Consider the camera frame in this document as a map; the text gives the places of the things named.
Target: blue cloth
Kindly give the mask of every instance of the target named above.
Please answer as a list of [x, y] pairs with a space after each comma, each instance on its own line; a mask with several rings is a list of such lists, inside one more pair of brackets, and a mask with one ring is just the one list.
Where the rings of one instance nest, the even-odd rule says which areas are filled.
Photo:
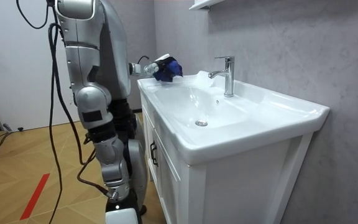
[[158, 64], [158, 72], [154, 73], [153, 76], [158, 81], [172, 82], [173, 77], [183, 76], [181, 65], [173, 57], [155, 63]]

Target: bathroom vanity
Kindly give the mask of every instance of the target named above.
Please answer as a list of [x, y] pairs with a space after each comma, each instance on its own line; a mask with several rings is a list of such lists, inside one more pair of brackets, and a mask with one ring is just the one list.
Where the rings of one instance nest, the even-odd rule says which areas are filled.
[[207, 72], [138, 81], [146, 155], [168, 224], [280, 223], [329, 108]]

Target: white cabinet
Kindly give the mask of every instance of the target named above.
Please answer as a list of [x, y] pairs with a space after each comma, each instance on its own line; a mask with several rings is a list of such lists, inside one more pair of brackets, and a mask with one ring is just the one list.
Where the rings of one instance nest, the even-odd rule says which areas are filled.
[[279, 224], [311, 135], [188, 165], [142, 93], [147, 163], [168, 224]]

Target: sink drain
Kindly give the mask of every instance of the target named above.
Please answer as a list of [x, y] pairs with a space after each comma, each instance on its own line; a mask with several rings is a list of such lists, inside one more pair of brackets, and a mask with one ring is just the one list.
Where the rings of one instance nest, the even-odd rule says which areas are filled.
[[196, 124], [201, 127], [205, 127], [208, 125], [208, 123], [205, 120], [198, 120], [196, 121]]

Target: cabinet handle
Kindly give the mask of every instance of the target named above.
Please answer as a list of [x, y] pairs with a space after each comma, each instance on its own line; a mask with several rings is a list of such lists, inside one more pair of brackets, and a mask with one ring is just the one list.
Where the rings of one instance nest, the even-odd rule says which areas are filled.
[[154, 148], [151, 150], [151, 154], [152, 154], [151, 156], [152, 156], [153, 164], [158, 167], [157, 158], [154, 156], [154, 151], [155, 150], [157, 150], [157, 146], [154, 146]]
[[150, 155], [151, 155], [152, 159], [153, 159], [153, 146], [155, 146], [155, 141], [153, 141], [153, 143], [150, 144]]

